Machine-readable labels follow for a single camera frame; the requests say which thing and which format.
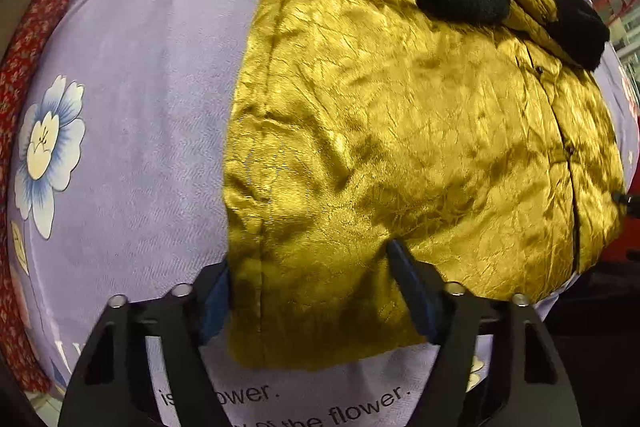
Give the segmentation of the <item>golden yellow satin jacket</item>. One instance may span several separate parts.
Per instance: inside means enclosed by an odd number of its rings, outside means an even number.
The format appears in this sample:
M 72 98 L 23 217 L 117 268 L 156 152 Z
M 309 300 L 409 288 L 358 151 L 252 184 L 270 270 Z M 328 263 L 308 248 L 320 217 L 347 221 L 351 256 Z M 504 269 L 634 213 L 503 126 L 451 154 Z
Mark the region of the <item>golden yellow satin jacket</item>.
M 224 158 L 232 357 L 420 343 L 393 237 L 490 299 L 591 268 L 624 222 L 607 41 L 588 0 L 259 0 Z

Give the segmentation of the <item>lilac floral bed sheet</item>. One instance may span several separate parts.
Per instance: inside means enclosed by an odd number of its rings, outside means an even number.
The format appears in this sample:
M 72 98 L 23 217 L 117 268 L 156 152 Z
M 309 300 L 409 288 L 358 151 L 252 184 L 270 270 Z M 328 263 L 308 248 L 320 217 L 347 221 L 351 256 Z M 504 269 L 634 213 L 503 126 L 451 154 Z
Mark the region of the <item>lilac floral bed sheet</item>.
M 597 12 L 591 0 L 588 0 Z M 18 321 L 61 397 L 108 299 L 160 298 L 228 263 L 224 158 L 259 0 L 55 0 L 6 153 L 10 285 Z M 639 156 L 610 41 L 594 79 L 623 159 Z M 233 308 L 201 354 L 227 426 L 411 426 L 436 348 L 424 337 L 324 369 L 232 357 Z

